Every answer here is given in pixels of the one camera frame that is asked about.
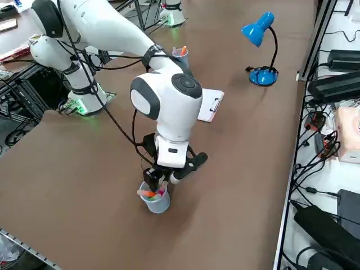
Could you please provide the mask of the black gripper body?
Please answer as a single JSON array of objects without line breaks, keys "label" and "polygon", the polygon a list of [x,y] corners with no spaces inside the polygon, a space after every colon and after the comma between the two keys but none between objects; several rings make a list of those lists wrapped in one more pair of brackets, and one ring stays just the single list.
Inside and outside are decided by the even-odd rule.
[{"label": "black gripper body", "polygon": [[159,134],[144,136],[143,148],[154,159],[154,167],[167,170],[182,170],[195,166],[189,142],[173,142]]}]

